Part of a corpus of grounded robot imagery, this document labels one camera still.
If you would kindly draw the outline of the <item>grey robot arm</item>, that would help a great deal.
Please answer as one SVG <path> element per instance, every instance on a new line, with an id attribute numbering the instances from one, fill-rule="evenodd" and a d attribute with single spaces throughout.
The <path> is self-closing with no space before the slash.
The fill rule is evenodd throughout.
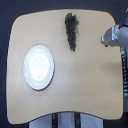
<path id="1" fill-rule="evenodd" d="M 112 26 L 101 37 L 101 43 L 104 46 L 128 48 L 128 27 Z"/>

